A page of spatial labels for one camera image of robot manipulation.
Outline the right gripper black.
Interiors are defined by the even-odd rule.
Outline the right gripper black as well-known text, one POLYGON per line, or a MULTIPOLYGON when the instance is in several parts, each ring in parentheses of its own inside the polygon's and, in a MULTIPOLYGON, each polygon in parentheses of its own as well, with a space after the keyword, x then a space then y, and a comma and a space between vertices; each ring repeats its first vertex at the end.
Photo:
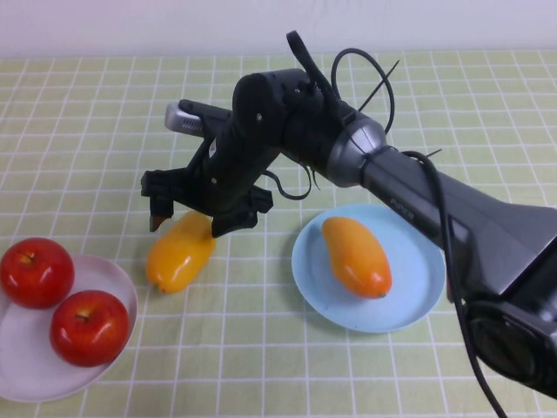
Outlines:
POLYGON ((141 178, 141 194, 150 198, 150 231, 158 228, 174 214, 174 203, 215 217, 211 236, 222 237, 257 225, 256 215, 222 216, 236 210, 266 213, 273 206, 272 193, 251 180, 223 177, 187 168, 147 171, 141 178))

